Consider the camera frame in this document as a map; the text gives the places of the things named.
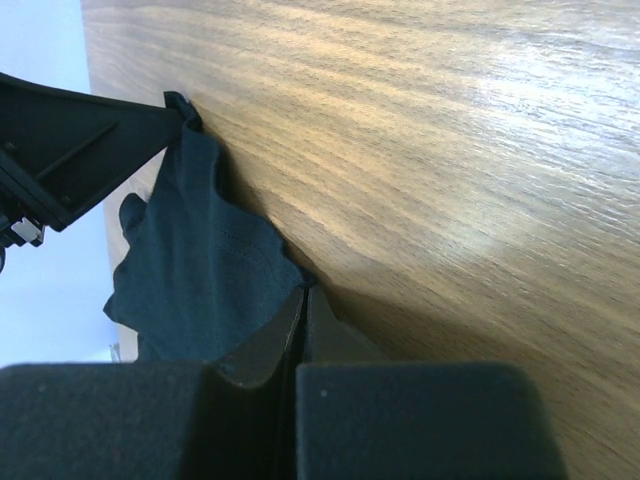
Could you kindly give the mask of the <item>black t shirt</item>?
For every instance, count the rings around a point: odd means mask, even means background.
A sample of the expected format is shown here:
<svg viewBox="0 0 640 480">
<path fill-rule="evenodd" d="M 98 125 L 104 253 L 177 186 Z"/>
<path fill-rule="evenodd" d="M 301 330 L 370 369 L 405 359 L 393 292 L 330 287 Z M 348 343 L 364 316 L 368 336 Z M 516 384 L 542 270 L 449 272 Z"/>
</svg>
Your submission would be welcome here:
<svg viewBox="0 0 640 480">
<path fill-rule="evenodd" d="M 181 136 L 149 199 L 130 193 L 120 205 L 129 250 L 104 311 L 136 332 L 140 361 L 215 361 L 315 278 L 270 221 L 232 203 L 228 158 L 196 109 L 176 92 L 164 98 Z"/>
</svg>

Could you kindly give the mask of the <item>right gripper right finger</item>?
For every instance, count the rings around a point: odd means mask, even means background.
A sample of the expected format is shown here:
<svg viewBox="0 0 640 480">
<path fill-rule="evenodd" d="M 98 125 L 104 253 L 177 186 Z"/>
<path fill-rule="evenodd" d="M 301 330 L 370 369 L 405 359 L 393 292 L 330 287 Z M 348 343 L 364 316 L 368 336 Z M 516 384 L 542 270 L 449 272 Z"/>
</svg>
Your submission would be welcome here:
<svg viewBox="0 0 640 480">
<path fill-rule="evenodd" d="M 564 479 L 541 396 L 496 362 L 401 362 L 310 289 L 296 369 L 301 479 Z"/>
</svg>

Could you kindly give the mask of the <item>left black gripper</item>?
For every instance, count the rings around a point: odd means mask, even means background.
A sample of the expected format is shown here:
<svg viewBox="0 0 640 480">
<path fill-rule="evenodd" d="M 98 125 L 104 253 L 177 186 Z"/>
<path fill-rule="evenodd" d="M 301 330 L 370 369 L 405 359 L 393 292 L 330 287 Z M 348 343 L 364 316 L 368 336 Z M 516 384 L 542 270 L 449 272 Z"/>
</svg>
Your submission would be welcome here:
<svg viewBox="0 0 640 480">
<path fill-rule="evenodd" d="M 1 270 L 12 246 L 40 246 L 178 139 L 182 117 L 1 77 Z"/>
</svg>

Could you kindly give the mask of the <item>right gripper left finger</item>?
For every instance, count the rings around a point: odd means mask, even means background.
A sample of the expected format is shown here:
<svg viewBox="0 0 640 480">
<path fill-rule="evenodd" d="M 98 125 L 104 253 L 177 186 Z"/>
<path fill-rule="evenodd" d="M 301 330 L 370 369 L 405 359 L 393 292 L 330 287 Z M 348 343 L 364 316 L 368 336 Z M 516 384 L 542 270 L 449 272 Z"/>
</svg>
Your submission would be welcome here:
<svg viewBox="0 0 640 480">
<path fill-rule="evenodd" d="M 215 362 L 1 372 L 5 479 L 292 479 L 305 294 Z"/>
</svg>

